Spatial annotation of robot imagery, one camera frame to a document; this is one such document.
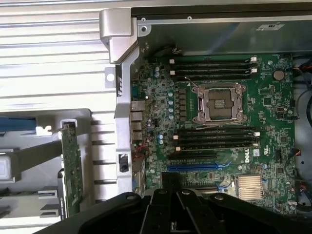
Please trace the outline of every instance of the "heatsink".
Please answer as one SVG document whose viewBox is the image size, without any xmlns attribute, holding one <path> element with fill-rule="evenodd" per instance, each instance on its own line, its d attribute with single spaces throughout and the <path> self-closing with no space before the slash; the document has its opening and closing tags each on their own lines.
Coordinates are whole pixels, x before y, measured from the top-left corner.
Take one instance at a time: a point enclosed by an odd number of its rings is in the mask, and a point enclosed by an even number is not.
<svg viewBox="0 0 312 234">
<path fill-rule="evenodd" d="M 238 177 L 238 197 L 242 200 L 263 198 L 262 176 L 241 175 Z"/>
</svg>

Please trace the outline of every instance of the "connector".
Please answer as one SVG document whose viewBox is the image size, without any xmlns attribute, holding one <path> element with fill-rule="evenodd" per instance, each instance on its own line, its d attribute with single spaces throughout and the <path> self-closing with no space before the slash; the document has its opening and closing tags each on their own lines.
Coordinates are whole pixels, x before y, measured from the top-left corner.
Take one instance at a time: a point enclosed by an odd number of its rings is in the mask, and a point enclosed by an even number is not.
<svg viewBox="0 0 312 234">
<path fill-rule="evenodd" d="M 227 164 L 219 165 L 217 163 L 204 163 L 204 164 L 179 164 L 179 165 L 169 165 L 169 172 L 194 172 L 194 171 L 207 171 L 207 170 L 219 170 L 224 167 L 228 167 L 231 162 Z"/>
</svg>

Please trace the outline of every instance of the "cpu socket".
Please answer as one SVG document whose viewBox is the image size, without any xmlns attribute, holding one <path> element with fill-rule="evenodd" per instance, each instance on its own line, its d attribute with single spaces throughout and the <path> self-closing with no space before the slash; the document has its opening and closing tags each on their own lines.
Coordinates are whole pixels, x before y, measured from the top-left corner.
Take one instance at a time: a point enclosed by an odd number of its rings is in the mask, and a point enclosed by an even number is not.
<svg viewBox="0 0 312 234">
<path fill-rule="evenodd" d="M 222 125 L 247 120 L 243 115 L 242 94 L 244 85 L 202 84 L 192 88 L 198 96 L 198 116 L 193 122 L 205 125 Z"/>
</svg>

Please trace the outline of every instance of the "metal bracket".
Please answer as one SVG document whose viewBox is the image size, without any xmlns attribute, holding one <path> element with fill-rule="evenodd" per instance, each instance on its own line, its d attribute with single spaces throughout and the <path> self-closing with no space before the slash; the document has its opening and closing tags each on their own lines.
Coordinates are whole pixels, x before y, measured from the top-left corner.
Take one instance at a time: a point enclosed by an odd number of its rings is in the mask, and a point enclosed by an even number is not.
<svg viewBox="0 0 312 234">
<path fill-rule="evenodd" d="M 137 45 L 137 19 L 131 18 L 131 8 L 111 8 L 100 12 L 99 23 L 110 63 L 120 64 Z"/>
</svg>

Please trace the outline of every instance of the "white label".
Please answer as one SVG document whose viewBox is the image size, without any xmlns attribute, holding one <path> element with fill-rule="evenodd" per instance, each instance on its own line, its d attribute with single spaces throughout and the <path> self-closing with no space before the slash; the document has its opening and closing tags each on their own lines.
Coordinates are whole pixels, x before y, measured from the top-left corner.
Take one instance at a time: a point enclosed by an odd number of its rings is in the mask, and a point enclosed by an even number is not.
<svg viewBox="0 0 312 234">
<path fill-rule="evenodd" d="M 253 156 L 254 157 L 259 157 L 260 156 L 260 150 L 259 149 L 254 149 L 253 150 Z"/>
<path fill-rule="evenodd" d="M 257 28 L 257 31 L 276 31 L 283 26 L 284 24 L 263 24 Z"/>
<path fill-rule="evenodd" d="M 245 163 L 249 163 L 249 149 L 245 150 Z"/>
<path fill-rule="evenodd" d="M 268 155 L 269 154 L 269 148 L 265 148 L 264 149 L 264 155 Z"/>
</svg>

